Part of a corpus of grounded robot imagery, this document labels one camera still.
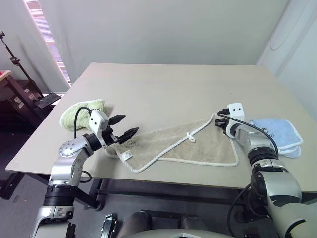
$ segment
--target beige tabletop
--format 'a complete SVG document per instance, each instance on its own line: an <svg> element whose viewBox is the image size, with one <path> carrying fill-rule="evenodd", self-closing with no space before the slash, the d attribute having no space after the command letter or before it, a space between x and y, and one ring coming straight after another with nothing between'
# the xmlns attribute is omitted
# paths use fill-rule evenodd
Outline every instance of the beige tabletop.
<svg viewBox="0 0 317 238"><path fill-rule="evenodd" d="M114 134L138 133L207 119L229 103L242 103L246 119L285 118L304 139L297 159L280 157L302 191L317 191L316 122L269 71L241 65L142 65L92 63L7 165L9 171L49 174L60 145L73 133L60 127L61 114L80 101L104 99L107 114L126 114ZM80 130L77 135L86 133ZM84 169L96 178L242 188L250 183L250 164L237 151L236 167L157 161L134 174L119 159L95 152Z"/></svg>
<svg viewBox="0 0 317 238"><path fill-rule="evenodd" d="M10 70L0 70L1 74L0 74L0 82L2 80L4 80L5 78L7 78L10 74L11 74L11 71Z"/></svg>

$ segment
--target gray floor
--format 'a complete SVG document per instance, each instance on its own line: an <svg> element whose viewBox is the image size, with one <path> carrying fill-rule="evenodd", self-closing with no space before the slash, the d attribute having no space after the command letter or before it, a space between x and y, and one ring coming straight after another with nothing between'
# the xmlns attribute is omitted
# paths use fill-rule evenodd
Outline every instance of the gray floor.
<svg viewBox="0 0 317 238"><path fill-rule="evenodd" d="M2 147L1 158L9 159L10 156L14 156L19 146L21 146L21 143L19 144L15 140L14 146L11 146L7 152ZM80 185L80 187L84 191L88 191L90 185L91 183L87 183ZM184 189L181 186L172 184L153 184L147 182L112 181L109 187L110 189L119 188L217 198L233 198L237 195L236 191L228 189L211 189L206 187L188 187ZM46 186L44 184L25 175L10 200L0 199L1 238L29 237L37 210L42 205L45 192ZM71 222L76 224L75 233L77 238L99 238L105 214L115 213L119 221L122 222L133 212L140 211L141 209L195 214L202 218L210 231L229 234L226 227L228 205L170 201L123 195L100 196L99 199L105 200L105 207L99 212L93 209L84 210L81 204L75 202L75 213ZM175 220L154 218L154 229L175 228L175 226ZM270 219L262 219L247 224L239 224L232 219L232 228L238 235L237 237L242 237L244 231L258 231L262 238L278 237Z"/></svg>
<svg viewBox="0 0 317 238"><path fill-rule="evenodd" d="M5 171L5 167L29 137L30 134L25 133L0 133L0 181L10 176L10 173Z"/></svg>

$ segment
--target silver robot arm segment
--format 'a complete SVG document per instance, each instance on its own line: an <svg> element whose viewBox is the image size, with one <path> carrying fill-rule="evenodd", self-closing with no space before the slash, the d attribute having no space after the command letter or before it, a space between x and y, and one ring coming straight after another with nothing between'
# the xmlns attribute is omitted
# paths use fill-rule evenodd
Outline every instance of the silver robot arm segment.
<svg viewBox="0 0 317 238"><path fill-rule="evenodd" d="M230 104L221 113L238 119L236 111L243 112L241 104ZM244 148L252 167L251 194L262 202L279 236L316 237L317 203L301 204L300 186L278 159L270 139L258 130L231 119L218 119L216 126Z"/></svg>
<svg viewBox="0 0 317 238"><path fill-rule="evenodd" d="M72 225L68 219L73 217L76 188L84 162L92 154L93 150L84 136L67 141L61 146L58 160L52 167L47 193L43 206L39 208L31 238L41 237L42 232L37 234L39 227L42 226L40 230L47 230L47 227L52 228L48 225L52 222L63 223L62 227L66 228L66 231Z"/></svg>

